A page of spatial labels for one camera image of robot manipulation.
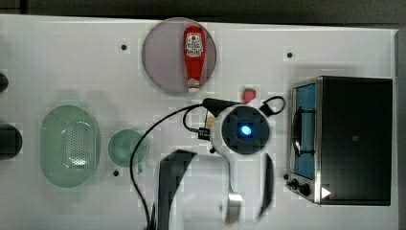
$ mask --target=green bowl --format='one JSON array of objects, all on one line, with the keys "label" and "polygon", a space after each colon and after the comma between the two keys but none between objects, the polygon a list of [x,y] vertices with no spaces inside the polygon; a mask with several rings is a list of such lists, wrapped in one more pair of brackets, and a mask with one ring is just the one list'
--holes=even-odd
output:
[{"label": "green bowl", "polygon": [[99,129],[92,116],[79,107],[64,105],[48,113],[40,139],[41,170],[59,187],[84,183],[99,164]]},{"label": "green bowl", "polygon": [[[108,143],[108,155],[118,166],[129,168],[131,153],[142,135],[135,130],[125,129],[117,132]],[[133,166],[138,166],[146,158],[148,151],[147,140],[141,143],[133,159]]]}]

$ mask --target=black toaster oven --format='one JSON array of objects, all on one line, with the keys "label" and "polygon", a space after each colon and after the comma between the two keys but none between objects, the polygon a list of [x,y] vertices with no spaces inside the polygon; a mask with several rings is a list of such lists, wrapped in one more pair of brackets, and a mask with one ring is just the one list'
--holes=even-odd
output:
[{"label": "black toaster oven", "polygon": [[298,83],[290,115],[290,191],[317,204],[391,204],[391,79]]}]

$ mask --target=toaster oven window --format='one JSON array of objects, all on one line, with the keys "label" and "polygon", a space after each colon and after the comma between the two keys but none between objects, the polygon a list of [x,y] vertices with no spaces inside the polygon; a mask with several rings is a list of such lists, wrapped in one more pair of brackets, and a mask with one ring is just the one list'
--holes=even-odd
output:
[{"label": "toaster oven window", "polygon": [[308,179],[314,179],[314,131],[316,110],[316,85],[309,84],[296,89],[296,121],[298,126],[297,141],[293,141],[295,147],[294,173]]}]

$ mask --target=red ketchup bottle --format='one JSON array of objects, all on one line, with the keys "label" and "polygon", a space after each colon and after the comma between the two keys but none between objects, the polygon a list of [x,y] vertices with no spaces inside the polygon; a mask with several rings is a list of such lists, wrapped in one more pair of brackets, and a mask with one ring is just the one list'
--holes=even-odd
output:
[{"label": "red ketchup bottle", "polygon": [[197,92],[206,56],[206,36],[202,28],[190,26],[186,28],[183,38],[189,92]]}]

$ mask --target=blue light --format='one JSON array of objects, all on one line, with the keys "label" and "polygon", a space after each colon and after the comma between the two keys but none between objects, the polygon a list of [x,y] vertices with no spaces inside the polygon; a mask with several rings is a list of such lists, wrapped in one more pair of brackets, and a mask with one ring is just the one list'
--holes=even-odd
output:
[{"label": "blue light", "polygon": [[249,128],[248,126],[242,126],[242,127],[241,127],[241,131],[242,131],[242,133],[244,133],[245,135],[251,135],[251,128]]}]

